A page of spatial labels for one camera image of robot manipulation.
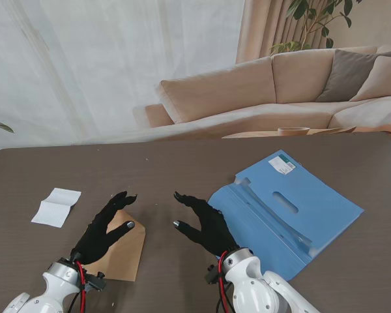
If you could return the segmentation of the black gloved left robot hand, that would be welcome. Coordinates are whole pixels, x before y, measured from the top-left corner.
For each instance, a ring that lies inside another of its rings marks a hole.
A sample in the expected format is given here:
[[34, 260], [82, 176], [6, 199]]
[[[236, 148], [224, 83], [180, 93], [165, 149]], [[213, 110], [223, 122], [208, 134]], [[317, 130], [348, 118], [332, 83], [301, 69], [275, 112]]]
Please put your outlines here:
[[107, 232], [109, 223], [117, 212], [134, 203], [136, 198], [136, 195], [127, 196], [127, 191], [112, 197], [87, 226], [85, 233], [70, 253], [70, 261], [89, 265], [103, 258], [113, 244], [134, 228], [135, 222], [127, 220], [114, 230]]

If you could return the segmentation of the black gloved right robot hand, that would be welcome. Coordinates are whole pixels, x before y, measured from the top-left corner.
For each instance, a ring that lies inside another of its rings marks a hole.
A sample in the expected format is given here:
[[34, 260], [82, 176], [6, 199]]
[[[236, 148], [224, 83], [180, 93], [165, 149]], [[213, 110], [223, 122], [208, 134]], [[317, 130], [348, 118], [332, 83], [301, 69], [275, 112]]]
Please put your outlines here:
[[229, 231], [221, 211], [213, 208], [207, 201], [194, 196], [175, 192], [174, 198], [179, 203], [190, 207], [199, 219], [200, 230], [180, 220], [173, 222], [174, 227], [189, 240], [201, 245], [206, 251], [218, 257], [224, 252], [230, 253], [240, 248]]

